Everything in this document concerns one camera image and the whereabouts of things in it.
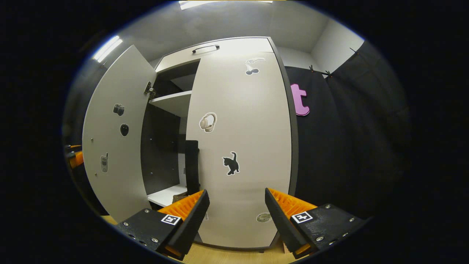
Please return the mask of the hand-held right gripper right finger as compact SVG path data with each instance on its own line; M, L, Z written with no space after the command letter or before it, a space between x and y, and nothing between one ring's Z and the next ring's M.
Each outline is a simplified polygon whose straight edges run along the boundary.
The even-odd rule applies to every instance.
M265 205L295 259L325 252L367 224L331 203L315 206L272 188L265 189Z

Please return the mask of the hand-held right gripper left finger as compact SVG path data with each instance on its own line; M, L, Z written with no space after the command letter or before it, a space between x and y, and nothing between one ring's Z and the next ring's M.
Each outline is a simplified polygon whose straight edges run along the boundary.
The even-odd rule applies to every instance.
M159 210L145 208L119 222L116 229L137 244L182 261L189 253L210 205L201 190Z

